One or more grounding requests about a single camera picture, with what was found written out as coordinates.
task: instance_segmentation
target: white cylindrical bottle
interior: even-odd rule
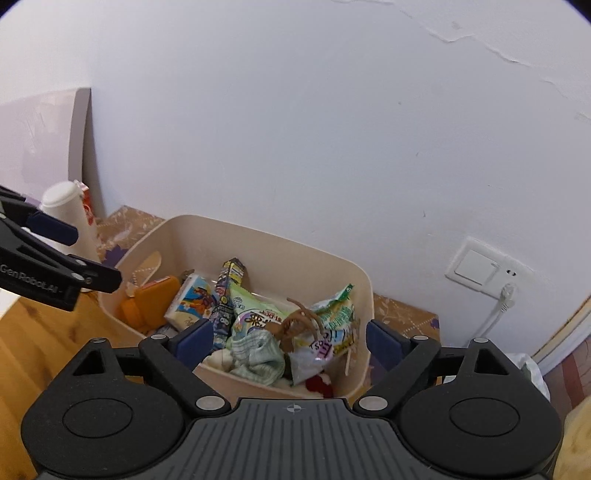
[[[73,254],[98,262],[96,230],[93,231],[88,224],[82,197],[82,190],[73,181],[61,181],[45,191],[40,210],[75,226],[78,229],[78,240],[71,247],[47,239],[44,241],[63,254]]]

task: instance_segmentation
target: light green cloth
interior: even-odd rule
[[[231,348],[236,366],[231,374],[263,385],[283,375],[285,358],[271,332],[250,329],[244,338],[232,340]]]

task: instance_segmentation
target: storage basket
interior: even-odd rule
[[[371,282],[354,263],[312,247],[243,226],[194,215],[183,215],[160,224],[135,244],[117,268],[123,282],[112,294],[99,294],[99,304],[113,321],[119,320],[119,305],[126,298],[125,285],[133,272],[154,252],[160,266],[153,279],[179,275],[191,268],[208,280],[217,280],[223,263],[238,257],[248,272],[249,289],[285,304],[286,297],[310,305],[334,295],[346,284],[355,288],[351,299],[360,320],[359,341],[345,375],[346,355],[335,360],[328,371],[335,396],[354,399],[363,387],[369,365],[365,327],[374,318]],[[138,341],[144,336],[132,330]],[[230,373],[200,364],[194,373],[235,404],[239,397],[302,398],[286,390],[243,380]]]

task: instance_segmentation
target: wall switch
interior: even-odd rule
[[[450,280],[496,299],[506,284],[524,288],[533,276],[532,269],[475,238],[466,239],[446,272]]]

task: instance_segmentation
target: orange object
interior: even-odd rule
[[[141,333],[166,324],[164,314],[180,289],[180,280],[172,275],[146,283],[121,303],[125,323]]]

